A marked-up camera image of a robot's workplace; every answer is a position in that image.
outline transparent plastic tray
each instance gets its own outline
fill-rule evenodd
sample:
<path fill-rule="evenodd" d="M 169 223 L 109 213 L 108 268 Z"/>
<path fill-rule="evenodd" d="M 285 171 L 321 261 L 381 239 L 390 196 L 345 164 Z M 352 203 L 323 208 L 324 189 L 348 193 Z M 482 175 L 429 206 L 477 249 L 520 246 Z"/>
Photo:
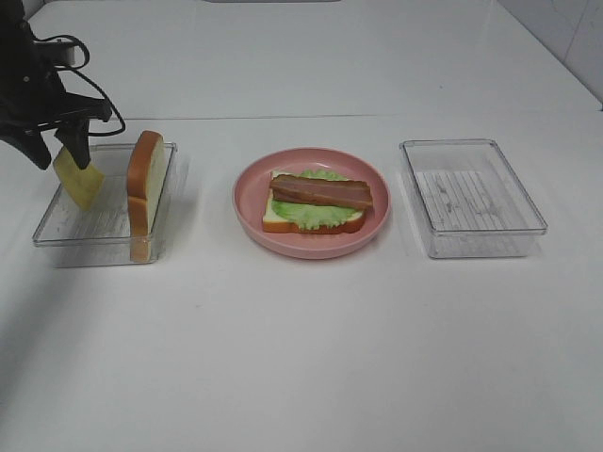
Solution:
<path fill-rule="evenodd" d="M 490 139 L 405 141 L 405 183 L 432 258 L 516 257 L 546 222 Z"/>
<path fill-rule="evenodd" d="M 90 146 L 92 163 L 105 180 L 89 211 L 82 211 L 62 186 L 58 187 L 33 235 L 34 246 L 46 251 L 52 266 L 121 266 L 157 260 L 163 251 L 166 217 L 176 184 L 177 147 L 174 143 L 165 144 L 167 170 L 153 229 L 148 235 L 132 237 L 125 185 L 134 146 Z M 150 248 L 150 258 L 134 262 L 130 250 L 141 245 Z"/>

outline white table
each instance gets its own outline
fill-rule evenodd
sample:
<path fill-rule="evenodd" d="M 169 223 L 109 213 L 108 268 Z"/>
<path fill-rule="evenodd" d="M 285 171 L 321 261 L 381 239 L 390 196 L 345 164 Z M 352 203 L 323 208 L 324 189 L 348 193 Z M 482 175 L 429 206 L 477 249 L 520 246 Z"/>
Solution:
<path fill-rule="evenodd" d="M 495 0 L 60 1 L 30 22 L 85 42 L 127 118 L 601 107 Z"/>
<path fill-rule="evenodd" d="M 57 182 L 2 145 L 0 450 L 600 450 L 599 116 L 130 121 L 115 141 L 152 128 L 189 164 L 149 266 L 49 269 L 30 235 Z M 498 142 L 540 251 L 424 254 L 398 143 L 440 137 Z M 301 145 L 383 173 L 391 219 L 362 250 L 289 259 L 237 223 L 236 176 Z"/>

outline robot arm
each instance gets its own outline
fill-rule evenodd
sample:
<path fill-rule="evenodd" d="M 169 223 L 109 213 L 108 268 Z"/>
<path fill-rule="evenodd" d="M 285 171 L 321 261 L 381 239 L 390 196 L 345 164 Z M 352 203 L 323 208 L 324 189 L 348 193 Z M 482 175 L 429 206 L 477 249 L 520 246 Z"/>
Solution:
<path fill-rule="evenodd" d="M 42 170 L 51 162 L 42 131 L 57 129 L 55 136 L 84 169 L 90 162 L 90 120 L 108 121 L 114 109 L 107 97 L 95 99 L 64 88 L 58 72 L 65 69 L 93 84 L 70 65 L 74 47 L 85 50 L 75 41 L 37 40 L 24 20 L 21 0 L 0 2 L 0 139 Z M 122 122 L 119 133 L 124 124 L 117 110 L 116 114 Z"/>

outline pink plate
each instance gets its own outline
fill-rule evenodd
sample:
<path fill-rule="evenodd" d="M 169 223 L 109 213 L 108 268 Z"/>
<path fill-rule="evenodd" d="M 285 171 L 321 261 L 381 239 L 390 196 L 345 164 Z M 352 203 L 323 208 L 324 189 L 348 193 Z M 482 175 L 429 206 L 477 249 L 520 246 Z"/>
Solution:
<path fill-rule="evenodd" d="M 333 170 L 370 186 L 373 208 L 360 231 L 353 234 L 278 234 L 262 231 L 262 217 L 273 170 Z M 363 247 L 385 224 L 389 214 L 389 189 L 381 174 L 367 162 L 348 153 L 323 148 L 296 148 L 272 153 L 249 165 L 233 188 L 236 215 L 245 232 L 264 247 L 302 259 L 328 259 Z"/>

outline yellow cheese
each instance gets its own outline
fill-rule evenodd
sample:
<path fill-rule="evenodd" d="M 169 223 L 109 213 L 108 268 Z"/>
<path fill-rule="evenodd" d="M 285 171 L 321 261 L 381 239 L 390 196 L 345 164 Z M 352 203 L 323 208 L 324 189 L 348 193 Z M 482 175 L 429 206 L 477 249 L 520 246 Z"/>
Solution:
<path fill-rule="evenodd" d="M 78 168 L 71 153 L 65 147 L 55 157 L 53 167 L 71 199 L 80 209 L 90 210 L 105 179 L 104 174 L 91 163 L 85 169 Z"/>

